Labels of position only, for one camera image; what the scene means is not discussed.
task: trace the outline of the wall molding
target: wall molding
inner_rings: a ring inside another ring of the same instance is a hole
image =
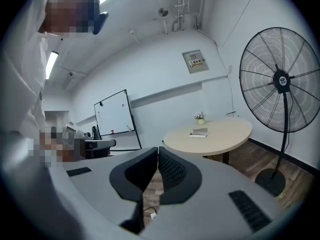
[[[142,106],[146,106],[152,103],[161,102],[167,99],[171,99],[177,96],[186,95],[189,93],[197,92],[202,90],[201,82],[190,83],[187,85],[179,86],[169,90],[157,92],[152,95],[148,95],[142,98],[130,100],[130,106],[132,109],[136,109]]]
[[[84,120],[82,120],[82,121],[76,122],[75,124],[76,124],[78,127],[80,127],[80,126],[83,126],[83,125],[85,125],[85,124],[87,124],[87,123],[91,123],[91,122],[93,122],[93,121],[96,121],[96,115],[95,115],[95,114],[92,115],[92,116],[89,116],[88,118],[86,118],[86,119],[84,119]]]
[[[264,144],[262,142],[259,142],[259,141],[255,140],[255,139],[249,138],[248,141],[253,143],[253,144],[256,144],[257,146],[259,146],[259,147],[261,147],[261,148],[263,148],[265,150],[268,150],[268,151],[272,152],[273,154],[275,154],[277,156],[279,156],[280,153],[281,153],[279,150],[277,150],[277,149],[275,149],[275,148],[273,148],[271,146],[268,146],[268,145],[266,145],[266,144]],[[309,165],[309,164],[307,164],[305,162],[302,162],[302,161],[294,158],[291,155],[288,155],[288,154],[285,153],[283,155],[283,159],[293,163],[294,165],[296,165],[296,166],[300,167],[301,169],[307,171],[308,173],[312,174],[313,176],[318,176],[320,174],[320,171],[318,169],[312,167],[311,165]]]

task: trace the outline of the standing fan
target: standing fan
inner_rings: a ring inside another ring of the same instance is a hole
[[[257,33],[245,47],[239,79],[244,100],[255,117],[283,133],[275,169],[264,169],[255,179],[276,197],[286,185],[278,170],[289,145],[287,135],[307,127],[320,109],[320,64],[303,37],[272,27]]]

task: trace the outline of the cable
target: cable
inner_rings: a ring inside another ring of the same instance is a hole
[[[146,211],[146,210],[148,210],[148,209],[154,209],[155,213],[156,213],[156,214],[158,213],[157,209],[154,208],[154,207],[148,207],[147,209],[144,209],[143,212]]]
[[[284,152],[286,152],[288,146],[289,146],[289,143],[290,143],[290,129],[291,129],[291,121],[290,121],[290,115],[291,115],[291,111],[292,111],[292,108],[294,107],[294,99],[292,98],[292,94],[291,94],[291,91],[290,91],[290,95],[291,95],[291,100],[292,100],[292,106],[291,106],[291,109],[290,109],[290,112],[289,112],[289,134],[288,134],[288,144],[286,145]]]
[[[231,30],[230,34],[228,35],[228,37],[227,37],[226,40],[224,41],[222,47],[225,45],[225,43],[227,42],[227,40],[228,40],[229,37],[231,36],[232,32],[235,30],[235,28],[236,28],[236,26],[238,25],[238,22],[240,21],[242,15],[245,13],[245,10],[247,9],[247,6],[249,5],[250,1],[251,1],[251,0],[249,0],[248,3],[246,4],[246,6],[244,7],[243,12],[241,13],[239,19],[238,19],[237,22],[235,23],[235,25],[234,25],[233,29]]]
[[[199,33],[201,33],[202,35],[204,35],[205,37],[209,38],[209,39],[210,39],[211,41],[213,41],[214,44],[215,44],[216,51],[217,51],[217,53],[218,53],[218,56],[219,56],[219,58],[220,58],[220,60],[221,60],[221,62],[222,62],[222,65],[223,65],[223,67],[224,67],[225,73],[226,73],[227,78],[228,78],[228,82],[229,82],[229,86],[230,86],[230,91],[231,91],[231,102],[232,102],[232,112],[233,112],[233,111],[235,111],[235,109],[234,109],[234,94],[233,94],[233,92],[232,92],[231,83],[230,83],[230,79],[229,79],[229,75],[228,75],[226,66],[225,66],[225,64],[224,64],[224,61],[223,61],[222,58],[220,57],[217,43],[216,43],[215,40],[213,40],[211,37],[207,36],[205,33],[203,33],[202,31],[200,31],[199,29],[196,29],[196,30],[197,30]]]

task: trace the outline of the wall baseboard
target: wall baseboard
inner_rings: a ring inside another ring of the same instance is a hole
[[[255,139],[252,139],[252,138],[249,138],[248,141],[253,143],[253,144],[256,144],[257,146],[259,146],[259,147],[261,147],[261,148],[263,148],[265,150],[268,150],[268,151],[270,151],[270,152],[272,152],[272,153],[274,153],[274,154],[276,154],[278,156],[280,155],[280,151],[279,150],[277,150],[277,149],[275,149],[275,148],[273,148],[271,146],[268,146],[268,145],[266,145],[266,144],[264,144],[262,142],[259,142],[259,141],[255,140]],[[293,163],[294,165],[296,165],[296,166],[300,167],[301,169],[307,171],[308,173],[312,174],[313,176],[318,176],[319,175],[320,171],[318,169],[310,166],[309,164],[306,164],[305,162],[302,162],[302,161],[294,158],[291,155],[288,155],[288,154],[285,153],[285,154],[283,154],[283,159]]]

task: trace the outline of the flower pot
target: flower pot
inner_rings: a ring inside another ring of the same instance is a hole
[[[206,123],[206,121],[203,118],[197,119],[197,123],[198,123],[198,125],[204,125]]]

